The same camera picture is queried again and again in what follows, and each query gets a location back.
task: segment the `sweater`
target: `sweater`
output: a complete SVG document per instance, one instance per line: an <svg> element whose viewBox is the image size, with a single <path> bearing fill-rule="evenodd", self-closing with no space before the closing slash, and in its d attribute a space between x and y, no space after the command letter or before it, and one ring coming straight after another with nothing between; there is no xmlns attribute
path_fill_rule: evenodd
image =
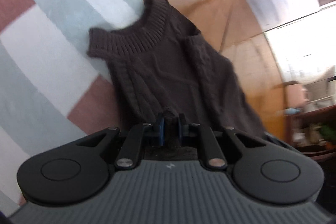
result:
<svg viewBox="0 0 336 224"><path fill-rule="evenodd" d="M144 5L141 18L125 29L89 31L88 55L108 65L123 128L154 122L160 112L174 123L184 113L188 123L262 136L263 124L246 102L232 63L167 0ZM178 146L172 134L166 141Z"/></svg>

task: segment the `cable knit pattern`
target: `cable knit pattern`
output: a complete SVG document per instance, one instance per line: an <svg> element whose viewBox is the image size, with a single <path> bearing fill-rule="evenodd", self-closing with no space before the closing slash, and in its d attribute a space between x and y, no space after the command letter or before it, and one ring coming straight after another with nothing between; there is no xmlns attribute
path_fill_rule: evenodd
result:
<svg viewBox="0 0 336 224"><path fill-rule="evenodd" d="M213 129L234 126L261 136L264 127L247 104L231 62L167 0L144 4L142 17L123 30L90 29L88 55L106 60L129 106L125 127L133 125L127 117L133 123L152 122L164 112L174 121L172 113L184 113L188 122Z"/></svg>

